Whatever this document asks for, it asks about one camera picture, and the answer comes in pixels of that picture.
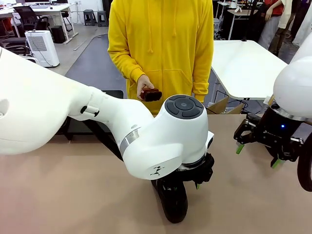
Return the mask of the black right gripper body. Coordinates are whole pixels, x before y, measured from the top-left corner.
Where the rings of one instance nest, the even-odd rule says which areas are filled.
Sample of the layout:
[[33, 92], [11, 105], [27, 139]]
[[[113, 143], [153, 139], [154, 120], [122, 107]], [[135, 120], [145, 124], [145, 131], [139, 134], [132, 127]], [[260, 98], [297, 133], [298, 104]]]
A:
[[303, 121], [290, 119], [268, 107], [255, 129], [255, 139], [269, 147], [290, 141]]

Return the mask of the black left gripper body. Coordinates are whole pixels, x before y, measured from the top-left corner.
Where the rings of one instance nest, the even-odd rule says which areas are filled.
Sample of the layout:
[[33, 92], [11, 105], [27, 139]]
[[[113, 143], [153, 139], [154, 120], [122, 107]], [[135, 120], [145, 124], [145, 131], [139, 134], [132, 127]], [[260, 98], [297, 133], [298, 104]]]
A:
[[213, 174], [215, 160], [210, 153], [207, 153], [201, 164], [198, 166], [179, 171], [179, 179], [182, 181], [193, 181], [194, 183], [209, 182]]

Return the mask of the brown shoe brush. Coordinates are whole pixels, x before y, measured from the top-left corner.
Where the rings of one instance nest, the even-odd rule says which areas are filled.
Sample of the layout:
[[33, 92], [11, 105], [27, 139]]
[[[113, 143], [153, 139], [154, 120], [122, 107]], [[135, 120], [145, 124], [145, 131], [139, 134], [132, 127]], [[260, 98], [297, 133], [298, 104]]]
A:
[[143, 88], [140, 93], [140, 98], [145, 102], [158, 101], [162, 97], [162, 92], [158, 89]]

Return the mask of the person's left forearm yellow sleeve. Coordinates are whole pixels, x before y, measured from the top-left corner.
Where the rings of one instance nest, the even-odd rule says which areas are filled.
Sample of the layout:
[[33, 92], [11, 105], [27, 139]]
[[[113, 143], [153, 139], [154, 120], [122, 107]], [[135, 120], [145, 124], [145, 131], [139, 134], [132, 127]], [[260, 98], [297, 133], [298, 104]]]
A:
[[208, 94], [213, 47], [198, 49], [195, 54], [192, 93], [201, 103]]

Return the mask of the person's right forearm yellow sleeve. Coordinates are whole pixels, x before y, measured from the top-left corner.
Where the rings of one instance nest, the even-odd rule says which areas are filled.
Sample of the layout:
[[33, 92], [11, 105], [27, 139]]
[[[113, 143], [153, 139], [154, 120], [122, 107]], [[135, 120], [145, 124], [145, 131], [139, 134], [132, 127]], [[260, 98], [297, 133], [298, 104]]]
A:
[[130, 56], [129, 51], [108, 49], [108, 53], [114, 65], [126, 79], [137, 83], [139, 78], [145, 75], [141, 66]]

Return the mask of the person's right hand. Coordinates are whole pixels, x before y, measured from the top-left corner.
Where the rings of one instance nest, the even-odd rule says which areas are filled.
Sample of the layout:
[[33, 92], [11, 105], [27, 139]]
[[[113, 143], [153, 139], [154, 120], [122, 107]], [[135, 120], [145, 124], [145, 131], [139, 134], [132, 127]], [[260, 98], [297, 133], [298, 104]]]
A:
[[137, 80], [137, 98], [141, 101], [143, 101], [143, 99], [140, 95], [142, 90], [145, 88], [154, 89], [154, 85], [150, 82], [149, 78], [146, 75], [141, 75]]

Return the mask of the brown cardboard box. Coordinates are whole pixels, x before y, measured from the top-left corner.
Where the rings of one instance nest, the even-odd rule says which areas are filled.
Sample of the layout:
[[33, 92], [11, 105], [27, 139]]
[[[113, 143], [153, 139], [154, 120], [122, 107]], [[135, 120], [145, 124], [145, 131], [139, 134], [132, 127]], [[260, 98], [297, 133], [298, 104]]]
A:
[[210, 105], [206, 108], [207, 114], [209, 115], [219, 115], [219, 114], [240, 114], [244, 104], [239, 104], [236, 107], [226, 110], [229, 97], [225, 97], [222, 100]]

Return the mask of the black hanging coat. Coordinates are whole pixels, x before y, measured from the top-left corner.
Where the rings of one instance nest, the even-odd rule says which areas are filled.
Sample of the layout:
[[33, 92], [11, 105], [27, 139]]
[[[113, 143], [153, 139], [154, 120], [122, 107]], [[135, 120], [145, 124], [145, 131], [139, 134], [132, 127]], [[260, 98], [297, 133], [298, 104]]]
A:
[[268, 9], [267, 5], [264, 2], [260, 5], [258, 5], [258, 3], [259, 0], [257, 0], [257, 3], [255, 3], [255, 1], [253, 3], [245, 34], [245, 38], [247, 40], [252, 40], [255, 42], [258, 42], [264, 28], [265, 15]]

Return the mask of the cream hanging jacket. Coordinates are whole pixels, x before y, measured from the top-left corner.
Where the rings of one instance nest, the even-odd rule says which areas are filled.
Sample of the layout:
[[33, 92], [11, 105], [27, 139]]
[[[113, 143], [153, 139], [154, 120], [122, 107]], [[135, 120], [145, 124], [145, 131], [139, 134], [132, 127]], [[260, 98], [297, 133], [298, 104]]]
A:
[[281, 0], [283, 12], [279, 20], [278, 28], [285, 29], [292, 14], [293, 2], [295, 0]]

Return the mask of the wooden top desk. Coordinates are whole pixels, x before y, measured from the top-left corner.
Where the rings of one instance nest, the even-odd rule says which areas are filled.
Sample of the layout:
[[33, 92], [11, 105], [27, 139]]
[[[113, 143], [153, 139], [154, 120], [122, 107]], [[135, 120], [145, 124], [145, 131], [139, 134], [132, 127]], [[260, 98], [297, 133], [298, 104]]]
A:
[[235, 19], [239, 18], [239, 17], [251, 17], [254, 13], [256, 13], [258, 10], [253, 10], [253, 9], [243, 9], [243, 10], [227, 10], [227, 12], [231, 13], [233, 15], [232, 18], [232, 22], [231, 22], [231, 27], [230, 27], [230, 31], [229, 31], [229, 35], [228, 35], [228, 40], [231, 40], [231, 36], [232, 36], [232, 31], [233, 31], [233, 27], [234, 27], [234, 21]]

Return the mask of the person in yellow hoodie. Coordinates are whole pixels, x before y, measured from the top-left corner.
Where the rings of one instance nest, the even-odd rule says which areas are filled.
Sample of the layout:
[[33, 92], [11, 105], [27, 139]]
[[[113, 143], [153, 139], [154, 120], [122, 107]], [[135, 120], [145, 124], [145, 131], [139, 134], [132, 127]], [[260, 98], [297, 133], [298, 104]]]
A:
[[[162, 92], [160, 100], [145, 103], [156, 115], [170, 96], [195, 97], [196, 51], [214, 47], [213, 1], [112, 0], [108, 40], [108, 49], [129, 51]], [[137, 83], [126, 79], [126, 89], [128, 98], [139, 100]]]

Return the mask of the grey plastic stool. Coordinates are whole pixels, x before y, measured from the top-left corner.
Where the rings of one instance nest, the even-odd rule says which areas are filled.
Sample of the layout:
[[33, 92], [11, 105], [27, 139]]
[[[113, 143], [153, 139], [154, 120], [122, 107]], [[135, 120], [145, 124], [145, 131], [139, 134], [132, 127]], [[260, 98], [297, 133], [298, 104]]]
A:
[[84, 25], [85, 26], [95, 26], [97, 23], [94, 11], [91, 9], [86, 9], [83, 11], [83, 17], [84, 17]]
[[97, 24], [98, 27], [108, 27], [108, 20], [106, 11], [98, 11], [97, 13]]

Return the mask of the white air purifier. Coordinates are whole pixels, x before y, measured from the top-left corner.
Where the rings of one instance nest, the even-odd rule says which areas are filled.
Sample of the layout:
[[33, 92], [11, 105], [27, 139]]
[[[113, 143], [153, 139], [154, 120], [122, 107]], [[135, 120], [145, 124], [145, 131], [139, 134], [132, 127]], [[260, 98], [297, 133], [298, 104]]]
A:
[[54, 68], [60, 65], [50, 31], [26, 31], [25, 36], [32, 55], [38, 60], [40, 66]]

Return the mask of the black computer tower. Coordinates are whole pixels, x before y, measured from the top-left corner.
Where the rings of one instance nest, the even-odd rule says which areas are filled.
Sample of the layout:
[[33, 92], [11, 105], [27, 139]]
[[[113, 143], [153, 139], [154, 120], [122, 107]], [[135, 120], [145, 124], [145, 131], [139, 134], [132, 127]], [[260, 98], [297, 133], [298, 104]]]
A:
[[62, 44], [66, 41], [63, 28], [61, 25], [55, 25], [51, 27], [54, 43]]

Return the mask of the black mesh office chair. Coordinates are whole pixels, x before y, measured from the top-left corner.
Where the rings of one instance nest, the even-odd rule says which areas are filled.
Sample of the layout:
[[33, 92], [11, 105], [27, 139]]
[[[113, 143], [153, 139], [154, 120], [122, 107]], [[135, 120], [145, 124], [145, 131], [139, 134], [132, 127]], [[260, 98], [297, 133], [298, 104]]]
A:
[[20, 16], [24, 31], [50, 30], [48, 17], [38, 17], [30, 6], [14, 7], [15, 12]]

